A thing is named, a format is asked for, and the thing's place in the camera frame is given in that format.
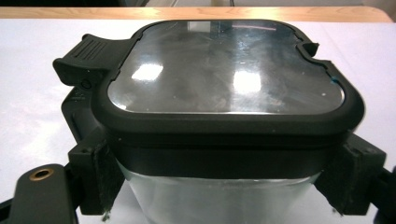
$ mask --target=white surface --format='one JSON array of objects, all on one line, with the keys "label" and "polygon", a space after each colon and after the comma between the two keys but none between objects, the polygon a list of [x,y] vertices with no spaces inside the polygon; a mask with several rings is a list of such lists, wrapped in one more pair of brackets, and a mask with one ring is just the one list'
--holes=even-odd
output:
[{"label": "white surface", "polygon": [[[67,163],[75,145],[61,113],[71,88],[61,83],[52,61],[63,57],[84,34],[129,38],[150,21],[0,20],[0,201],[13,196],[17,179],[43,164]],[[388,153],[396,165],[396,24],[292,22],[319,42],[316,58],[331,60],[360,91],[366,115],[356,134]],[[367,217],[340,217],[315,188],[287,215],[293,224],[369,224]],[[80,217],[81,224],[101,223]],[[124,184],[108,223],[144,223]]]}]

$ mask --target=wooden edge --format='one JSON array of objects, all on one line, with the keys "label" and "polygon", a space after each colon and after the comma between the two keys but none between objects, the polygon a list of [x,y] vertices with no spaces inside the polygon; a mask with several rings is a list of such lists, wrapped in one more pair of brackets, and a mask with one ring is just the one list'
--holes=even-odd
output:
[{"label": "wooden edge", "polygon": [[392,22],[374,7],[0,7],[0,18]]}]

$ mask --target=black bracket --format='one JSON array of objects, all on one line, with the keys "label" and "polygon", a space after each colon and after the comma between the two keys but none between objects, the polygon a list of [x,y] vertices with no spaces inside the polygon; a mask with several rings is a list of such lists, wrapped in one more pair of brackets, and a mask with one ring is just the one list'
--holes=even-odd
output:
[{"label": "black bracket", "polygon": [[14,198],[0,203],[0,224],[78,223],[110,211],[124,177],[96,128],[69,152],[69,163],[49,164],[22,175]]},{"label": "black bracket", "polygon": [[375,224],[396,223],[396,174],[383,168],[385,158],[385,152],[352,134],[315,187],[342,215],[366,215],[373,203],[379,210]]}]

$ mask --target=glass lid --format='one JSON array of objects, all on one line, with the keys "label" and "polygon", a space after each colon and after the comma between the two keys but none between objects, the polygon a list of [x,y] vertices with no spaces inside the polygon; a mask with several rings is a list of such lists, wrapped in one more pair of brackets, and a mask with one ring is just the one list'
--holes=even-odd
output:
[{"label": "glass lid", "polygon": [[108,97],[135,113],[315,115],[344,102],[273,21],[167,21],[143,32]]}]

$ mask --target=black latch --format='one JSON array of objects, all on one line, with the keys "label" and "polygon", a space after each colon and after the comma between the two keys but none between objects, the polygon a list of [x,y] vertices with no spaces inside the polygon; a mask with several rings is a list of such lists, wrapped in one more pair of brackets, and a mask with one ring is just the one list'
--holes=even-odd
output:
[{"label": "black latch", "polygon": [[84,35],[62,59],[53,62],[53,67],[65,85],[91,91],[105,76],[118,74],[135,41],[135,38],[108,40]]}]

